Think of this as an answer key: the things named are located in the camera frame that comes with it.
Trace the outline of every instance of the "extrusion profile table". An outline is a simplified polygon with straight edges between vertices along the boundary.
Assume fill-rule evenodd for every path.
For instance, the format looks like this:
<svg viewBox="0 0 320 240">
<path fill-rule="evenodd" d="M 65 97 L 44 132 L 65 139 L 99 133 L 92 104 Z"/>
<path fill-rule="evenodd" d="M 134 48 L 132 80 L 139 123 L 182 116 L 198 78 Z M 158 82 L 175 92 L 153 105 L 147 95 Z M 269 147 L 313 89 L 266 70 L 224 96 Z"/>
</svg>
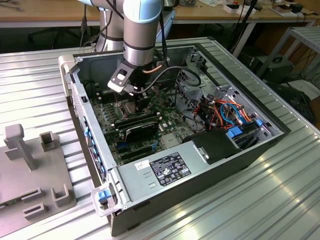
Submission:
<svg viewBox="0 0 320 240">
<path fill-rule="evenodd" d="M 319 239 L 320 132 L 277 96 L 219 43 L 200 43 L 290 129 L 291 134 L 245 170 L 193 196 L 133 230 L 111 238 L 107 218 L 90 199 L 93 182 L 71 120 L 58 57 L 88 48 L 0 55 L 0 135 L 21 123 L 25 138 L 59 134 L 77 204 L 3 239 Z M 208 72 L 221 84 L 225 79 Z"/>
<path fill-rule="evenodd" d="M 295 41 L 284 54 L 287 59 L 289 59 L 299 43 L 306 45 L 317 54 L 320 54 L 320 27 L 289 27 L 256 74 L 258 77 L 263 75 L 271 61 L 275 58 L 276 54 L 280 51 L 290 36 L 294 37 Z M 314 72 L 316 72 L 319 68 L 320 62 L 310 70 L 307 78 L 310 79 L 312 74 L 314 74 Z"/>
</svg>

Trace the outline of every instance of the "sticker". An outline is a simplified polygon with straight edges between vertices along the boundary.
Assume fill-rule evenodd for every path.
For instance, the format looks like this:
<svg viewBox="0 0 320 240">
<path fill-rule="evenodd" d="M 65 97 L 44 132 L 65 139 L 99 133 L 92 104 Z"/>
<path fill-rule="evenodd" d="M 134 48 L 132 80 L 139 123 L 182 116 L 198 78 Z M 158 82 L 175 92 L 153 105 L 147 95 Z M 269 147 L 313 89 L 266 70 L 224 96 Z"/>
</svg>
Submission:
<svg viewBox="0 0 320 240">
<path fill-rule="evenodd" d="M 169 185 L 191 174 L 178 152 L 152 161 L 150 166 L 161 186 Z"/>
<path fill-rule="evenodd" d="M 135 163 L 134 166 L 138 171 L 141 170 L 141 169 L 145 169 L 147 167 L 150 167 L 149 160 L 147 159 L 147 160 Z"/>
</svg>

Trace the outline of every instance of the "wooden desk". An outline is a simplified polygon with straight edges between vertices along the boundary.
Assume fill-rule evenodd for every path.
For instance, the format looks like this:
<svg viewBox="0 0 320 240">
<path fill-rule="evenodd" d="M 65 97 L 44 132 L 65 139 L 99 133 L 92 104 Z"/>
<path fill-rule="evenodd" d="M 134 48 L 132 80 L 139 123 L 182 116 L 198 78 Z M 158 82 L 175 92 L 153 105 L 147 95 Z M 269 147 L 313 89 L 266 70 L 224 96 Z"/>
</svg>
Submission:
<svg viewBox="0 0 320 240">
<path fill-rule="evenodd" d="M 23 12 L 0 7 L 0 28 L 34 28 L 34 27 L 71 27 L 80 26 L 84 14 L 83 3 L 77 0 L 19 0 Z M 312 26 L 318 16 L 282 17 L 272 10 L 270 5 L 262 4 L 263 9 L 248 19 L 248 26 L 243 33 L 233 55 L 236 57 L 248 40 L 257 23 L 294 23 L 307 22 Z M 223 24 L 237 23 L 239 15 L 230 14 L 221 5 L 211 7 L 200 1 L 195 7 L 177 6 L 174 24 Z M 86 17 L 89 26 L 100 25 L 100 14 L 96 7 L 88 6 Z"/>
<path fill-rule="evenodd" d="M 18 1 L 19 7 L 24 9 L 22 12 L 0 6 L 0 28 L 80 26 L 84 15 L 84 4 L 77 0 Z M 100 25 L 100 14 L 96 7 L 87 6 L 86 18 L 89 26 Z"/>
<path fill-rule="evenodd" d="M 315 15 L 308 15 L 304 17 L 282 17 L 274 11 L 270 10 L 270 5 L 260 4 L 263 9 L 257 11 L 250 16 L 248 23 L 292 23 L 292 22 L 314 22 L 319 17 Z M 236 23 L 239 15 L 237 13 L 227 13 L 223 6 L 217 5 L 211 7 L 200 1 L 197 1 L 195 7 L 177 6 L 175 8 L 175 24 L 210 24 L 210 23 Z"/>
</svg>

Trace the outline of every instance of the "white box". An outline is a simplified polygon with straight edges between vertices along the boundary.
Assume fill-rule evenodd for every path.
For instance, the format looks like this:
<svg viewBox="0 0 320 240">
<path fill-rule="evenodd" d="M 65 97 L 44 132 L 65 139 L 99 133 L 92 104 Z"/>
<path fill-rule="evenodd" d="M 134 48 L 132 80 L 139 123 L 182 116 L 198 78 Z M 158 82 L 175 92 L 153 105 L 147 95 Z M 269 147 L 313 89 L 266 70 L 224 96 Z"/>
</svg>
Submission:
<svg viewBox="0 0 320 240">
<path fill-rule="evenodd" d="M 235 14 L 238 11 L 239 8 L 237 9 L 232 9 L 230 7 L 228 7 L 227 5 L 223 6 L 223 10 L 225 10 L 226 12 L 230 13 L 230 14 Z"/>
<path fill-rule="evenodd" d="M 236 11 L 237 14 L 241 14 L 242 11 L 242 16 L 246 15 L 248 10 L 249 10 L 250 6 L 244 6 L 243 7 L 243 11 L 242 11 L 242 5 L 239 6 L 239 9 Z M 250 15 L 253 15 L 256 13 L 257 10 L 255 10 L 254 8 L 252 9 L 252 12 L 250 13 Z"/>
</svg>

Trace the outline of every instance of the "blue latch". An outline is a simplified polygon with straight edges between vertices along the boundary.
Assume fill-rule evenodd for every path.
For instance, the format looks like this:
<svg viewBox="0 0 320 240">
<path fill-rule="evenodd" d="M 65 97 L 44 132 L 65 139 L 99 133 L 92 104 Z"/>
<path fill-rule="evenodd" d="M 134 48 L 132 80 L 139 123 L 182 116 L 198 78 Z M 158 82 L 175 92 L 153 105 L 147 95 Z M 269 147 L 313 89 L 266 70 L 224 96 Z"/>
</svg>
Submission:
<svg viewBox="0 0 320 240">
<path fill-rule="evenodd" d="M 234 137 L 236 137 L 236 136 L 238 136 L 238 135 L 240 135 L 240 134 L 242 134 L 243 132 L 240 130 L 240 128 L 239 127 L 233 127 L 233 128 L 230 128 L 229 130 L 228 130 L 228 135 L 231 137 L 231 138 L 234 138 Z"/>
<path fill-rule="evenodd" d="M 257 120 L 255 121 L 255 123 L 256 123 L 259 127 L 261 127 L 262 124 L 264 124 L 260 119 L 257 119 Z"/>
<path fill-rule="evenodd" d="M 88 136 L 88 132 L 89 132 L 89 128 L 88 127 L 85 127 L 84 129 L 84 136 Z"/>
<path fill-rule="evenodd" d="M 99 191 L 98 192 L 98 196 L 99 196 L 99 202 L 101 204 L 105 203 L 107 201 L 107 199 L 112 197 L 111 191 L 110 189 L 106 189 L 103 191 Z"/>
</svg>

